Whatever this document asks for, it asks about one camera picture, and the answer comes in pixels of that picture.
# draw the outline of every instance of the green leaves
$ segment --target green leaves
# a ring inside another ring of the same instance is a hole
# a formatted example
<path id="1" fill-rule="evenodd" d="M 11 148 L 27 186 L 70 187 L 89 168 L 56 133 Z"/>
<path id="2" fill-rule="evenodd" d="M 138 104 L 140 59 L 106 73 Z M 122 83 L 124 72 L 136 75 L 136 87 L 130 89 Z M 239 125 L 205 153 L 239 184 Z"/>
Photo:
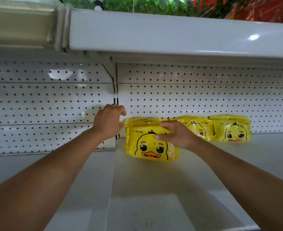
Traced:
<path id="1" fill-rule="evenodd" d="M 231 10 L 235 2 L 245 2 L 246 0 L 227 0 L 225 5 L 222 0 L 217 1 L 215 10 L 212 7 L 204 6 L 199 12 L 199 5 L 193 7 L 193 0 L 103 0 L 104 10 L 118 12 L 149 13 L 174 16 L 224 18 Z M 94 9 L 94 0 L 63 0 L 70 3 L 75 8 Z"/>

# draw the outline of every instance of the open refrigerated display case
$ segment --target open refrigerated display case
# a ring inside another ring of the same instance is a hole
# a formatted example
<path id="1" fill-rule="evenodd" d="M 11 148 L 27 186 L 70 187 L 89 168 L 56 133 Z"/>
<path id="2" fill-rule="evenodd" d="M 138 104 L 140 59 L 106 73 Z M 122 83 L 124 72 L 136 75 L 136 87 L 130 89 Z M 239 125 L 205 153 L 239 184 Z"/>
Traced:
<path id="1" fill-rule="evenodd" d="M 62 16 L 56 50 L 0 47 L 0 183 L 91 127 L 107 103 L 126 117 L 248 116 L 251 141 L 213 143 L 283 179 L 283 24 Z M 46 230 L 258 229 L 196 155 L 142 161 L 124 138 L 90 156 Z"/>

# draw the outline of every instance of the duck eye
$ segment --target duck eye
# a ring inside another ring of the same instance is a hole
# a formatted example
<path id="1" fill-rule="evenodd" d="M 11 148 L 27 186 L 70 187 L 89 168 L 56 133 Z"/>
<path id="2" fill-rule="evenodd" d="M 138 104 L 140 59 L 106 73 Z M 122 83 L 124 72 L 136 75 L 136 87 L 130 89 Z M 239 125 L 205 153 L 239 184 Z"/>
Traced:
<path id="1" fill-rule="evenodd" d="M 140 145 L 140 150 L 141 151 L 146 151 L 147 150 L 147 146 L 146 145 Z"/>
<path id="2" fill-rule="evenodd" d="M 164 152 L 164 148 L 163 147 L 157 147 L 156 152 L 162 154 Z"/>

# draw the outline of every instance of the forearm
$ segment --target forearm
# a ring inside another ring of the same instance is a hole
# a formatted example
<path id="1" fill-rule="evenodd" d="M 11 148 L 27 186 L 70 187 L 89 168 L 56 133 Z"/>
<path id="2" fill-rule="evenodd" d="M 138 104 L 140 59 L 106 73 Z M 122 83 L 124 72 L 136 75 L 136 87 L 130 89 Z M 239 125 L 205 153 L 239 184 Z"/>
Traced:
<path id="1" fill-rule="evenodd" d="M 262 230 L 283 230 L 283 180 L 204 141 L 190 150 L 203 159 Z"/>
<path id="2" fill-rule="evenodd" d="M 43 230 L 101 141 L 87 130 L 2 183 L 0 230 Z"/>

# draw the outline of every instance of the left hand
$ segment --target left hand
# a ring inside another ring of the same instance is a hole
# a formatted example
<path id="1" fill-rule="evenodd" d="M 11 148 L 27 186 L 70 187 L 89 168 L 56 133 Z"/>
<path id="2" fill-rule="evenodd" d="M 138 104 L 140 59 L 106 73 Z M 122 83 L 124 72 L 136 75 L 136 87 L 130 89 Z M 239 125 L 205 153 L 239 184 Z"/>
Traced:
<path id="1" fill-rule="evenodd" d="M 107 104 L 98 111 L 93 121 L 93 128 L 99 135 L 102 135 L 104 140 L 117 135 L 124 126 L 119 121 L 120 116 L 126 116 L 126 111 L 123 105 Z"/>

